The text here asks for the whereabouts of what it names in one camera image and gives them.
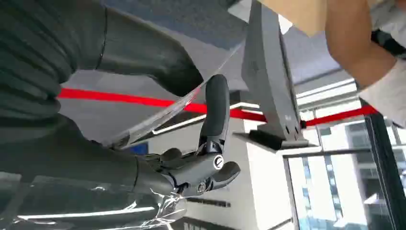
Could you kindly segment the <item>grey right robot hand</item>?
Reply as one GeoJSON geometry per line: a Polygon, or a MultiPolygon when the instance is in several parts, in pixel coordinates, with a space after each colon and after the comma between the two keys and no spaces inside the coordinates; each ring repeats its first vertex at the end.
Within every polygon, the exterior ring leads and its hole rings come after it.
{"type": "Polygon", "coordinates": [[[204,80],[178,41],[129,14],[98,0],[1,1],[1,229],[144,230],[182,218],[188,197],[240,173],[223,157],[229,113],[225,76],[204,80]],[[149,77],[180,99],[99,143],[60,113],[61,85],[78,70],[149,77]],[[197,150],[128,150],[202,87],[207,115],[197,150]]]}

